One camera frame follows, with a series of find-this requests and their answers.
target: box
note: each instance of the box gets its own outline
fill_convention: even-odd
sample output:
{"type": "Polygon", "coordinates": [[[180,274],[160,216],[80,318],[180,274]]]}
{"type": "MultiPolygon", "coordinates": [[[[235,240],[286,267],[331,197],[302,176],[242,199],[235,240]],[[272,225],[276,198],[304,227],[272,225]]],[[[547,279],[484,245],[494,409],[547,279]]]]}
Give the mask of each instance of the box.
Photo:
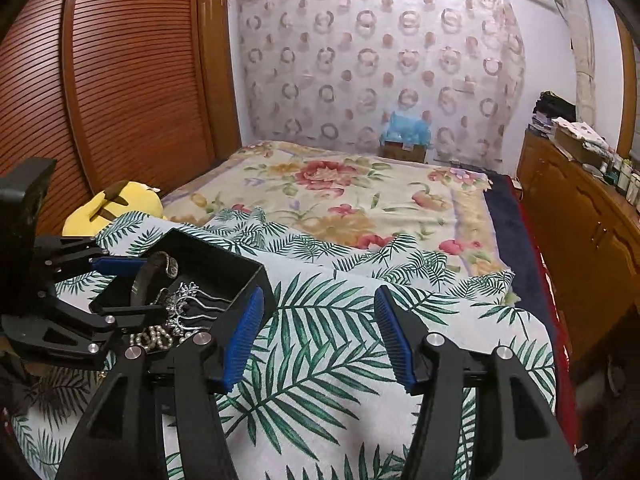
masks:
{"type": "Polygon", "coordinates": [[[591,164],[595,168],[599,168],[604,160],[596,153],[585,150],[582,146],[582,140],[566,134],[562,128],[556,128],[556,142],[566,149],[581,164],[591,164]]]}
{"type": "Polygon", "coordinates": [[[426,146],[413,144],[410,150],[406,150],[405,148],[407,147],[408,146],[402,142],[385,141],[382,146],[380,146],[380,156],[394,160],[424,163],[424,158],[427,155],[426,146]]]}
{"type": "MultiPolygon", "coordinates": [[[[157,251],[164,251],[176,259],[178,276],[174,280],[165,276],[153,279],[147,289],[147,297],[152,298],[151,301],[164,286],[173,292],[183,282],[195,282],[207,294],[232,300],[229,308],[233,308],[238,304],[246,304],[255,287],[260,286],[264,294],[264,315],[260,327],[265,325],[276,310],[267,272],[259,262],[207,244],[176,229],[166,232],[141,256],[149,256],[157,251]]],[[[89,304],[91,312],[102,314],[105,307],[129,306],[133,281],[133,278],[116,277],[89,304]]],[[[194,306],[190,307],[187,314],[204,314],[204,311],[194,306]]],[[[200,320],[198,323],[204,326],[211,322],[200,320]]]]}

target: floral bedspread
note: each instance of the floral bedspread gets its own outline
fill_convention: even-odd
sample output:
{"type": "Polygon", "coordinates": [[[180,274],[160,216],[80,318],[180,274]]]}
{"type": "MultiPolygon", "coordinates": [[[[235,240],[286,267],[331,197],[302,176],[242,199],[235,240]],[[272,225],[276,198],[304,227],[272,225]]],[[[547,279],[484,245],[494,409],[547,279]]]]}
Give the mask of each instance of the floral bedspread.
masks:
{"type": "Polygon", "coordinates": [[[485,174],[262,142],[166,196],[175,222],[206,224],[224,208],[260,206],[270,221],[370,249],[409,234],[463,276],[507,268],[484,200],[485,174]]]}
{"type": "MultiPolygon", "coordinates": [[[[205,228],[130,212],[97,240],[112,254],[135,256],[172,228],[263,263],[278,303],[258,334],[244,379],[231,394],[218,397],[241,479],[399,478],[419,399],[395,382],[373,319],[372,297],[382,283],[400,306],[462,348],[491,352],[509,345],[554,409],[550,341],[542,323],[506,304],[510,270],[462,277],[446,268],[442,253],[412,246],[408,235],[373,253],[312,241],[268,222],[259,208],[251,214],[224,210],[205,228]],[[340,270],[354,258],[349,272],[340,270]]],[[[56,289],[62,299],[87,310],[109,282],[92,272],[56,289]]],[[[25,391],[28,409],[12,416],[12,428],[43,479],[55,477],[98,384],[94,373],[54,368],[25,391]]],[[[475,392],[467,388],[464,396],[455,480],[468,478],[473,460],[475,392]]],[[[165,417],[163,429],[168,476],[180,480],[175,420],[165,417]]]]}

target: wooden dresser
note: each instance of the wooden dresser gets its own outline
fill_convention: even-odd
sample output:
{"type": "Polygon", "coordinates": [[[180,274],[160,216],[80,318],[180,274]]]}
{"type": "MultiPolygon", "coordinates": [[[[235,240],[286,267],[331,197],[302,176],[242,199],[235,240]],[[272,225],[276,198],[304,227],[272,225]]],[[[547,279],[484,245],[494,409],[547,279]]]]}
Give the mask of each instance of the wooden dresser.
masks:
{"type": "Polygon", "coordinates": [[[518,178],[572,361],[580,361],[640,304],[639,215],[613,187],[528,131],[518,178]]]}

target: sheer patterned curtain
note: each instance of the sheer patterned curtain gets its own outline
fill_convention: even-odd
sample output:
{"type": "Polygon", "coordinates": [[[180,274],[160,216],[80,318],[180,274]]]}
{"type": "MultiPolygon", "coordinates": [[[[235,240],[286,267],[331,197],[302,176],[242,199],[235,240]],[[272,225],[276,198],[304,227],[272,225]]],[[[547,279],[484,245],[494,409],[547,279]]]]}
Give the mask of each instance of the sheer patterned curtain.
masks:
{"type": "Polygon", "coordinates": [[[256,139],[375,153],[390,114],[435,160],[499,169],[525,75],[507,0],[238,0],[256,139]]]}

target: cabinet handle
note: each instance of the cabinet handle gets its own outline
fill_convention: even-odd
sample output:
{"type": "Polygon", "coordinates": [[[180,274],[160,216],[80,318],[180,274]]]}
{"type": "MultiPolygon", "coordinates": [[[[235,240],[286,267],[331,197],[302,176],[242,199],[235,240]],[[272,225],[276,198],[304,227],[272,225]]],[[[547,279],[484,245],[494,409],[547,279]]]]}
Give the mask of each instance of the cabinet handle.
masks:
{"type": "Polygon", "coordinates": [[[596,249],[600,248],[600,244],[602,243],[602,241],[604,240],[605,235],[607,234],[607,230],[603,229],[602,230],[602,236],[600,237],[600,240],[598,240],[598,243],[596,244],[596,249]]]}
{"type": "Polygon", "coordinates": [[[596,239],[596,234],[598,234],[598,231],[600,230],[600,226],[602,225],[602,222],[598,222],[598,225],[596,227],[596,230],[593,232],[593,236],[591,237],[591,241],[593,242],[596,239]]]}

